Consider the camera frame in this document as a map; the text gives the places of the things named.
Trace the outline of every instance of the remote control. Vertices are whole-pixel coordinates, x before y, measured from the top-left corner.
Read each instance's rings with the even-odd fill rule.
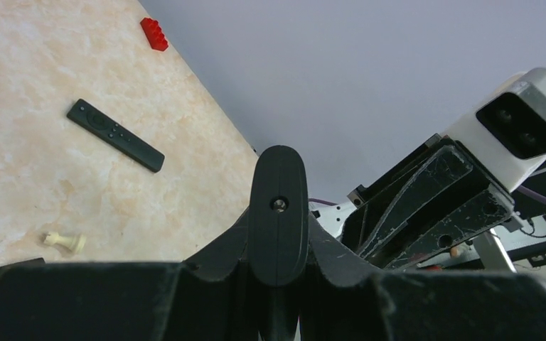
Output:
[[[152,172],[157,173],[162,168],[162,153],[85,100],[76,101],[66,116]]]

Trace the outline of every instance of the marble tabletop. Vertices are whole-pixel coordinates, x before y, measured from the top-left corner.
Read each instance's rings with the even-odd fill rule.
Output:
[[[0,1],[0,265],[181,260],[244,210],[256,155],[137,0]],[[153,174],[68,120],[83,98],[165,156]],[[41,244],[83,233],[78,255]]]

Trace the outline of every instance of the red toy brick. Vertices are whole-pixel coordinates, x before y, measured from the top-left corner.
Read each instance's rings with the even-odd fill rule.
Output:
[[[160,28],[158,21],[151,18],[144,18],[141,20],[141,27],[151,48],[158,51],[164,51],[168,48],[168,42],[164,38],[164,33],[162,33],[162,28]]]

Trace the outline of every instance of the camera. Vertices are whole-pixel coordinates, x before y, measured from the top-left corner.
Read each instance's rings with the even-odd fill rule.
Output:
[[[546,68],[512,76],[443,135],[513,192],[546,160]]]

